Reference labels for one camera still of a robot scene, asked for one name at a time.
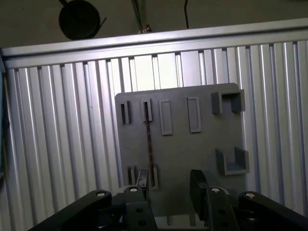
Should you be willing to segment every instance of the gray plastic board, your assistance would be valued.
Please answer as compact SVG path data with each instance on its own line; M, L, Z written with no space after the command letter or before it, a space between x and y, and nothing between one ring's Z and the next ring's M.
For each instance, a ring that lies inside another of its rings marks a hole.
M150 187L155 216L193 212L191 169L203 170L209 185L231 194L246 190L248 155L241 150L244 93L236 84L121 93L115 102L126 185L135 183L140 169L149 168L144 113L148 103L157 167L155 187Z

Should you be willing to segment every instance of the white wall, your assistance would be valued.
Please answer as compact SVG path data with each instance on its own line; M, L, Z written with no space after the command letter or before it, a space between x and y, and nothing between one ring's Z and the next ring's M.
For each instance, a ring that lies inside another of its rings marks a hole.
M96 38L138 32L131 0L88 0L107 17ZM146 0L154 31L185 29L184 0ZM58 0L0 0L0 47L68 41L58 26ZM191 28L308 17L308 1L189 0Z

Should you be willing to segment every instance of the corrugated metal wall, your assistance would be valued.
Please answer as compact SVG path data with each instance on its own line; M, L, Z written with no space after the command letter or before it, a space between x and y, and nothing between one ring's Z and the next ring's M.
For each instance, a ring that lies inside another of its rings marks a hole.
M228 82L245 90L247 189L307 215L308 43L276 36L278 43L187 43L188 51L9 69L0 230L27 230L93 189L118 188L116 94Z

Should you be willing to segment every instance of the bolt head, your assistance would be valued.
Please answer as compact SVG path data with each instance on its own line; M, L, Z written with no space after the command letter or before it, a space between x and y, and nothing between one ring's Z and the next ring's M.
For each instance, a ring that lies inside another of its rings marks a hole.
M211 191L212 191L212 192L215 192L215 193L220 192L220 190L219 190L219 189L217 189L217 188L213 188Z
M96 194L97 196L105 196L106 195L106 193L104 193L104 192L99 192L98 194Z
M250 199L252 199L252 198L254 198L254 197L255 197L255 195L253 195L252 193L246 193L246 195L245 195L245 196L249 197Z

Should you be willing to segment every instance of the gray holder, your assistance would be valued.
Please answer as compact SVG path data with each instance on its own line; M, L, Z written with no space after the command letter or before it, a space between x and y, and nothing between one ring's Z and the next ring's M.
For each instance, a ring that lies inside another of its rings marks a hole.
M216 153L216 162L218 170L227 175L237 175L249 173L249 161L248 161L248 152L234 147L234 160L228 161L227 154L223 153L219 149L215 149Z
M244 90L212 93L212 113L222 113L222 101L225 98L231 99L231 110L234 113L245 111Z

